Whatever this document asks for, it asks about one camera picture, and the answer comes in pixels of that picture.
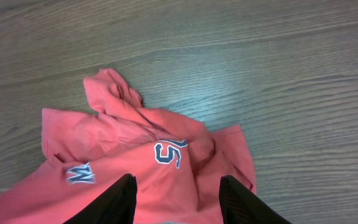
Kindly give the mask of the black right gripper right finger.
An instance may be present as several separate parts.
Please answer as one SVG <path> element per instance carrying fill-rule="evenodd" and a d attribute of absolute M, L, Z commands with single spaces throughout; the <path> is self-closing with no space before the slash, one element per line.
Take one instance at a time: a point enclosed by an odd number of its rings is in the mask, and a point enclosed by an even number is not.
<path fill-rule="evenodd" d="M 219 204 L 224 224 L 291 224 L 235 177 L 221 177 Z"/>

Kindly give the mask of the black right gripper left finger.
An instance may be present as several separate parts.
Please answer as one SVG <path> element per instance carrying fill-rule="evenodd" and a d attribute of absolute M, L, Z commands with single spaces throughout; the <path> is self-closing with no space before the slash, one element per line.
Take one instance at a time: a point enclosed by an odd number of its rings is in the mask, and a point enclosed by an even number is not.
<path fill-rule="evenodd" d="M 136 178 L 124 174 L 64 224 L 133 224 L 136 203 Z"/>

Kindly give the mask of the red polo shirt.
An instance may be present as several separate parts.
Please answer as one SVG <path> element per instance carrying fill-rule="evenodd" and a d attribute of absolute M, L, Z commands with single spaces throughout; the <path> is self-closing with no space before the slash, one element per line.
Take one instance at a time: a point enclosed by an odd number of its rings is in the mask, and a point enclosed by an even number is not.
<path fill-rule="evenodd" d="M 63 223 L 125 174 L 137 181 L 137 223 L 221 223 L 224 175 L 256 192 L 240 126 L 211 133 L 186 116 L 144 108 L 112 69 L 83 84 L 94 113 L 43 109 L 46 161 L 0 196 L 0 223 Z"/>

